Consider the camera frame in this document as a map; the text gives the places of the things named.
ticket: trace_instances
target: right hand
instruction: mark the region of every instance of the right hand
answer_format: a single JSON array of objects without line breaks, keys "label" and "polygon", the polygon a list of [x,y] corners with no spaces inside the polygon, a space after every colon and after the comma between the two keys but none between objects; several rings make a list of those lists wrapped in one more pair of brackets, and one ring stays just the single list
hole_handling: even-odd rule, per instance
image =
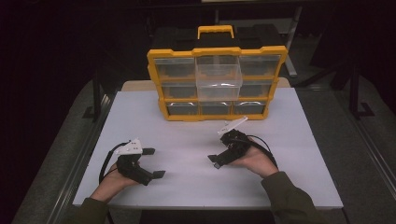
[{"label": "right hand", "polygon": [[256,147],[251,147],[247,150],[245,156],[230,162],[229,164],[244,166],[262,178],[279,172],[271,160]]}]

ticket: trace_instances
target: yellow handle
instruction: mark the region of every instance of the yellow handle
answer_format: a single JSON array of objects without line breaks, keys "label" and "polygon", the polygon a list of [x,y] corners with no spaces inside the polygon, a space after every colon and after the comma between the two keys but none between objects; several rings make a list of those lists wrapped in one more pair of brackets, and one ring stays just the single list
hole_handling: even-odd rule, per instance
[{"label": "yellow handle", "polygon": [[222,33],[229,32],[233,38],[233,27],[231,25],[200,26],[198,27],[198,39],[201,33]]}]

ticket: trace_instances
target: plastic drawer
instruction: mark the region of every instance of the plastic drawer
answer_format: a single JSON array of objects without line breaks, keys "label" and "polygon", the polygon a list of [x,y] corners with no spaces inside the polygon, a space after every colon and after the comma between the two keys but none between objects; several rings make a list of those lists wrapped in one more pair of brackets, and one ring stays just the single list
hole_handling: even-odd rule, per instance
[{"label": "plastic drawer", "polygon": [[196,58],[196,79],[219,83],[241,81],[238,57],[233,55],[210,55]]},{"label": "plastic drawer", "polygon": [[162,79],[194,77],[194,58],[158,58],[154,62]]},{"label": "plastic drawer", "polygon": [[275,75],[280,55],[262,56],[239,56],[242,76],[264,76]]},{"label": "plastic drawer", "polygon": [[273,80],[244,81],[239,97],[267,97]]},{"label": "plastic drawer", "polygon": [[197,115],[198,105],[192,102],[166,103],[169,115]]},{"label": "plastic drawer", "polygon": [[195,98],[195,82],[163,82],[163,95],[166,98]]},{"label": "plastic drawer", "polygon": [[231,102],[201,102],[201,113],[203,115],[229,115]]},{"label": "plastic drawer", "polygon": [[264,101],[235,101],[233,102],[234,114],[262,114],[266,103]]},{"label": "plastic drawer", "polygon": [[197,87],[199,101],[234,101],[238,99],[239,86],[201,86]]}]

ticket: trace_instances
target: yellow frame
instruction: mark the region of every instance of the yellow frame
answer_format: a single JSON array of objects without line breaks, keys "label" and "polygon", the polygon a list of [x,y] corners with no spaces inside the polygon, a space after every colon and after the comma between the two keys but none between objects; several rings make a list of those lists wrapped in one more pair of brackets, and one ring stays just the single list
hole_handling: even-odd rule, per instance
[{"label": "yellow frame", "polygon": [[[228,26],[218,27],[217,29],[207,29],[204,27],[202,30],[198,32],[219,32],[219,31],[229,31]],[[160,58],[195,58],[199,56],[206,55],[234,55],[234,56],[255,56],[255,55],[280,55],[279,62],[276,66],[276,70],[273,76],[264,77],[264,76],[243,76],[243,80],[272,80],[272,85],[269,90],[268,97],[239,97],[238,101],[264,101],[265,107],[262,113],[260,114],[246,114],[239,115],[233,114],[231,112],[228,115],[203,115],[201,114],[201,107],[198,106],[198,114],[197,115],[169,115],[166,103],[187,103],[194,102],[199,104],[198,98],[166,98],[163,94],[162,83],[164,81],[186,81],[186,80],[195,80],[194,78],[160,78],[155,59]],[[240,49],[238,47],[231,48],[201,48],[201,49],[193,49],[189,51],[173,51],[171,49],[151,49],[148,52],[148,72],[151,80],[155,83],[156,89],[158,92],[159,100],[158,105],[160,110],[162,111],[165,119],[167,120],[183,120],[183,121],[198,121],[198,120],[206,120],[206,119],[240,119],[243,116],[247,116],[249,119],[265,119],[268,116],[268,106],[270,102],[274,98],[274,93],[276,90],[276,84],[278,82],[278,74],[280,71],[281,65],[286,61],[286,57],[288,55],[288,51],[285,46],[264,46],[260,49]]]}]

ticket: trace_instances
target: hand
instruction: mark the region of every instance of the hand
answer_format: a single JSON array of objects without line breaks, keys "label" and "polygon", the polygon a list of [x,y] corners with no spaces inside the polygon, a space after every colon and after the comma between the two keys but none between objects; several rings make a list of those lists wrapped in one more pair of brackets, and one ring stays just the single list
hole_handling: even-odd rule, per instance
[{"label": "hand", "polygon": [[111,166],[109,173],[107,173],[102,183],[100,183],[93,192],[91,198],[97,201],[108,203],[114,196],[116,196],[126,187],[138,184],[139,183],[136,181],[120,174],[117,170],[117,164],[115,163]]},{"label": "hand", "polygon": [[245,156],[236,161],[230,162],[230,164],[244,166],[262,178],[279,172],[271,160],[256,147],[251,147],[247,150]]}]

